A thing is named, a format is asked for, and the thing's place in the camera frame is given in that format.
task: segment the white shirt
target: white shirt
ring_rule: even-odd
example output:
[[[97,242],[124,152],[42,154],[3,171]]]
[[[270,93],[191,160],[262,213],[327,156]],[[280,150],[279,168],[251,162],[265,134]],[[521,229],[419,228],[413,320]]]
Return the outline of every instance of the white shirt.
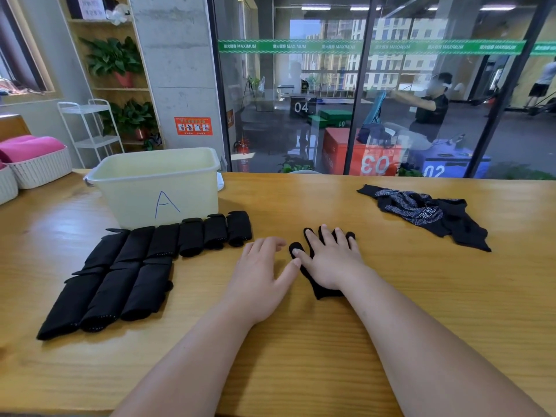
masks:
[[[556,61],[548,63],[544,66],[543,72],[540,75],[539,80],[537,80],[537,83],[541,85],[549,85],[552,83],[554,76],[556,76]]]

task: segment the man in black shirt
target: man in black shirt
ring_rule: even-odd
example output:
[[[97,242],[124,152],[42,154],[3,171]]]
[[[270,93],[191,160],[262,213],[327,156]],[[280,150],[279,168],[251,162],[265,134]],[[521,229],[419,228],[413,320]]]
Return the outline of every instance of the man in black shirt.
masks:
[[[416,97],[405,91],[392,90],[394,99],[417,107],[415,121],[409,126],[412,132],[424,134],[429,142],[438,137],[438,132],[448,112],[449,101],[444,94],[451,87],[451,73],[440,73],[433,77],[427,87],[427,96]]]

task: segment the pink towel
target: pink towel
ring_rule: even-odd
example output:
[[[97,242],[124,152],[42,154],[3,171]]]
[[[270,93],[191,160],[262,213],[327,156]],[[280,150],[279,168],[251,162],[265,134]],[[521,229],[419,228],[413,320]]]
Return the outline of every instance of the pink towel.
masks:
[[[66,146],[58,139],[50,136],[38,137],[24,142],[0,143],[0,161],[21,162],[32,160],[46,154],[61,151]]]
[[[26,142],[28,140],[34,140],[34,139],[38,139],[37,136],[18,136],[18,137],[13,137],[11,139],[8,140],[4,140],[3,142],[0,142],[0,146],[4,143],[21,143],[21,142]]]

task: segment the white wicker basket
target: white wicker basket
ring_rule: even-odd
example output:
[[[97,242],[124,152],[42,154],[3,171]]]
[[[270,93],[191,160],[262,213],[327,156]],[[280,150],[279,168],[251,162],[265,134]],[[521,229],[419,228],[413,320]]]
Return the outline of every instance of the white wicker basket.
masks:
[[[32,160],[8,164],[20,189],[33,189],[71,173],[71,158],[67,146]]]
[[[0,169],[0,204],[17,197],[17,181],[10,167]]]

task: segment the human hand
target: human hand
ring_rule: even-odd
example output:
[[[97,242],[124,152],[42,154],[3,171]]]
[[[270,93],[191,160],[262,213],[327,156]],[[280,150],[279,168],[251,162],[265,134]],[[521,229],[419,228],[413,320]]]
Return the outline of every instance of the human hand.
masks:
[[[361,273],[369,272],[370,268],[365,265],[359,246],[355,238],[350,237],[349,241],[341,229],[336,228],[336,240],[327,226],[321,226],[324,244],[311,230],[306,230],[306,237],[315,251],[315,256],[310,256],[299,249],[294,249],[292,253],[308,270],[313,279],[321,286],[330,290],[341,290],[341,283],[346,278]]]
[[[258,238],[245,245],[237,261],[222,302],[230,304],[251,326],[274,312],[299,273],[301,259],[294,259],[274,279],[274,255],[285,245],[282,238]]]

